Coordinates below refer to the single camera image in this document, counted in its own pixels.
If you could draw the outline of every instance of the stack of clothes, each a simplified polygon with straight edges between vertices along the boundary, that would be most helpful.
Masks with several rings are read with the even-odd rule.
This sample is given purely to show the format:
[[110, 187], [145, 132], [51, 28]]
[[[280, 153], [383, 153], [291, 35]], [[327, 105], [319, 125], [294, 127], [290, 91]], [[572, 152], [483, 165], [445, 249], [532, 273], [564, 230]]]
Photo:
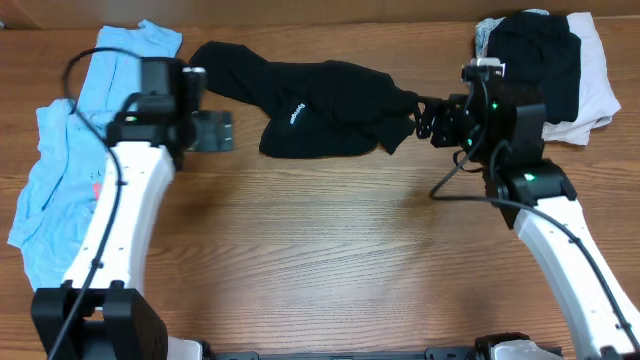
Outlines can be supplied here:
[[506, 81], [539, 88], [547, 105], [547, 141], [587, 145], [591, 129], [611, 123], [620, 110], [590, 13], [528, 10], [486, 19], [476, 26], [476, 56], [506, 63]]

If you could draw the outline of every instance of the wooden table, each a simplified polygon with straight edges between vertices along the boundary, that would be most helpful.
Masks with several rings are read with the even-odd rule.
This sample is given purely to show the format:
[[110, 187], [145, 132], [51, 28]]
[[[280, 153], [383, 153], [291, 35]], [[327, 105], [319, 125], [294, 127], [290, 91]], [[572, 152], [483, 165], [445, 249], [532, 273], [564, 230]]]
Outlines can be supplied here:
[[[600, 250], [640, 305], [640, 20], [598, 20], [597, 28], [623, 109], [586, 148], [552, 144], [546, 155], [569, 174]], [[459, 72], [474, 24], [178, 30], [183, 59], [208, 40], [242, 43], [272, 61], [354, 62], [443, 97], [464, 91]], [[61, 96], [64, 65], [96, 33], [0, 32], [2, 234], [39, 158], [35, 109]], [[170, 334], [218, 351], [289, 353], [421, 350], [522, 331], [572, 356], [542, 272], [500, 213], [429, 200], [454, 149], [411, 137], [393, 156], [271, 159], [258, 152], [267, 123], [259, 109], [212, 94], [203, 108], [233, 111], [236, 149], [189, 155], [162, 205], [146, 294]], [[483, 189], [480, 176], [461, 174], [446, 190]], [[20, 251], [0, 246], [0, 358], [44, 358], [31, 298]]]

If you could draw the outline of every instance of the black cable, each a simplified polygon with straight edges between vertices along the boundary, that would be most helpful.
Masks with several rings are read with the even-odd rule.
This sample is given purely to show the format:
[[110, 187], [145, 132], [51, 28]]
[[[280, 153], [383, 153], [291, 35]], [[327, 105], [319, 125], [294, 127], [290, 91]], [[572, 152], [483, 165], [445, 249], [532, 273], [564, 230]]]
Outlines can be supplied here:
[[[485, 203], [490, 203], [490, 204], [499, 205], [499, 206], [514, 207], [520, 210], [530, 211], [531, 213], [537, 216], [540, 216], [541, 218], [553, 224], [565, 235], [567, 235], [567, 237], [569, 237], [572, 243], [576, 244], [576, 246], [584, 256], [584, 258], [587, 260], [587, 262], [589, 263], [589, 266], [591, 267], [591, 270], [593, 271], [596, 278], [598, 279], [598, 283], [600, 283], [600, 286], [602, 287], [602, 290], [604, 291], [605, 296], [607, 297], [607, 300], [609, 301], [616, 318], [618, 318], [618, 322], [620, 323], [619, 327], [624, 330], [625, 334], [629, 338], [629, 341], [633, 345], [634, 350], [636, 352], [640, 352], [640, 343], [638, 342], [638, 339], [636, 338], [635, 334], [631, 330], [631, 324], [627, 321], [624, 314], [622, 313], [622, 310], [620, 309], [620, 305], [618, 304], [615, 297], [613, 296], [613, 293], [611, 292], [611, 288], [607, 284], [607, 281], [604, 278], [602, 271], [600, 271], [598, 264], [596, 264], [596, 261], [594, 260], [593, 256], [591, 256], [587, 248], [584, 246], [584, 244], [582, 243], [582, 240], [579, 237], [577, 237], [575, 234], [573, 234], [571, 230], [569, 230], [566, 226], [561, 224], [558, 220], [554, 219], [553, 217], [545, 214], [544, 212], [537, 210], [529, 205], [525, 205], [516, 201], [482, 197], [482, 196], [467, 196], [467, 195], [437, 196], [436, 195], [438, 190], [440, 190], [440, 188], [442, 188], [442, 186], [444, 186], [444, 184], [446, 184], [453, 177], [453, 175], [455, 175], [458, 172], [458, 170], [460, 170], [464, 166], [464, 164], [469, 160], [469, 158], [471, 158], [473, 153], [478, 149], [480, 142], [484, 140], [484, 136], [486, 134], [486, 124], [488, 124], [489, 101], [488, 101], [486, 86], [484, 86], [484, 83], [482, 83], [482, 85], [483, 85], [484, 94], [485, 94], [485, 103], [486, 103], [485, 116], [486, 117], [485, 117], [485, 127], [483, 128], [482, 134], [480, 135], [481, 139], [471, 148], [467, 156], [465, 156], [462, 159], [462, 161], [460, 161], [460, 163], [456, 165], [456, 167], [454, 167], [451, 171], [449, 171], [449, 173], [444, 178], [442, 178], [442, 180], [440, 180], [440, 182], [438, 182], [438, 184], [436, 184], [436, 186], [434, 186], [433, 189], [431, 189], [431, 191], [429, 192], [429, 196], [431, 197], [431, 199], [436, 201], [477, 201], [477, 202], [485, 202]], [[505, 145], [503, 144], [503, 142], [500, 142], [497, 145], [496, 149], [494, 149], [494, 151], [491, 154], [489, 169], [492, 172], [490, 174], [492, 179], [495, 177], [495, 171], [496, 171], [495, 159], [503, 147], [507, 147], [507, 149], [510, 149], [508, 143], [506, 143]]]
[[69, 334], [69, 331], [71, 330], [71, 326], [76, 321], [76, 317], [78, 316], [78, 312], [80, 311], [80, 306], [82, 305], [82, 299], [85, 297], [87, 290], [89, 289], [89, 286], [91, 285], [91, 282], [93, 281], [93, 278], [96, 275], [96, 271], [98, 271], [98, 268], [102, 267], [102, 263], [100, 262], [100, 259], [102, 258], [102, 254], [104, 253], [104, 249], [107, 245], [107, 240], [109, 239], [109, 233], [111, 232], [111, 228], [113, 227], [113, 222], [115, 221], [115, 218], [116, 218], [116, 212], [118, 210], [118, 205], [120, 204], [120, 195], [122, 193], [122, 185], [125, 185], [125, 183], [123, 183], [122, 181], [122, 169], [120, 168], [120, 162], [118, 161], [118, 157], [116, 156], [114, 151], [109, 147], [109, 145], [107, 144], [107, 141], [102, 136], [100, 136], [100, 133], [98, 133], [98, 130], [96, 130], [93, 127], [93, 125], [91, 125], [89, 120], [87, 120], [84, 114], [82, 114], [82, 112], [78, 110], [77, 108], [78, 101], [71, 95], [71, 90], [69, 89], [69, 76], [71, 75], [71, 69], [73, 68], [73, 66], [78, 61], [80, 61], [80, 59], [82, 59], [83, 57], [97, 53], [97, 52], [103, 52], [103, 51], [115, 51], [115, 52], [119, 52], [122, 54], [132, 56], [134, 58], [140, 59], [140, 56], [127, 50], [111, 48], [111, 47], [98, 47], [94, 49], [85, 50], [80, 54], [74, 56], [71, 60], [69, 60], [69, 63], [67, 64], [67, 67], [64, 70], [64, 73], [62, 75], [62, 86], [64, 91], [64, 97], [71, 103], [71, 113], [75, 113], [80, 118], [80, 120], [82, 120], [84, 125], [93, 133], [93, 135], [95, 135], [96, 138], [98, 138], [98, 140], [100, 140], [100, 142], [102, 142], [102, 144], [105, 146], [105, 148], [107, 149], [107, 152], [113, 159], [113, 164], [114, 164], [114, 167], [116, 168], [117, 180], [116, 180], [116, 195], [113, 201], [113, 207], [111, 208], [111, 214], [109, 215], [109, 220], [104, 229], [102, 240], [100, 240], [98, 251], [96, 251], [96, 255], [91, 261], [91, 268], [89, 269], [89, 273], [87, 274], [84, 284], [82, 285], [82, 288], [78, 293], [78, 297], [76, 298], [76, 301], [71, 306], [71, 310], [69, 310], [69, 314], [67, 315], [67, 318], [62, 324], [62, 327], [60, 328], [60, 331], [56, 336], [56, 340], [53, 342], [51, 351], [49, 351], [49, 358], [48, 358], [49, 360], [54, 360], [56, 355], [60, 351], [60, 347], [62, 346], [62, 341], [67, 336], [67, 334]]
[[[460, 162], [458, 161], [458, 156], [460, 154], [462, 154], [464, 152], [464, 150], [458, 150], [456, 152], [453, 153], [453, 163], [458, 165]], [[464, 166], [460, 167], [460, 170], [466, 172], [466, 173], [470, 173], [470, 174], [475, 174], [475, 173], [479, 173], [482, 170], [484, 170], [484, 168], [482, 166], [477, 167], [475, 169], [465, 169]]]

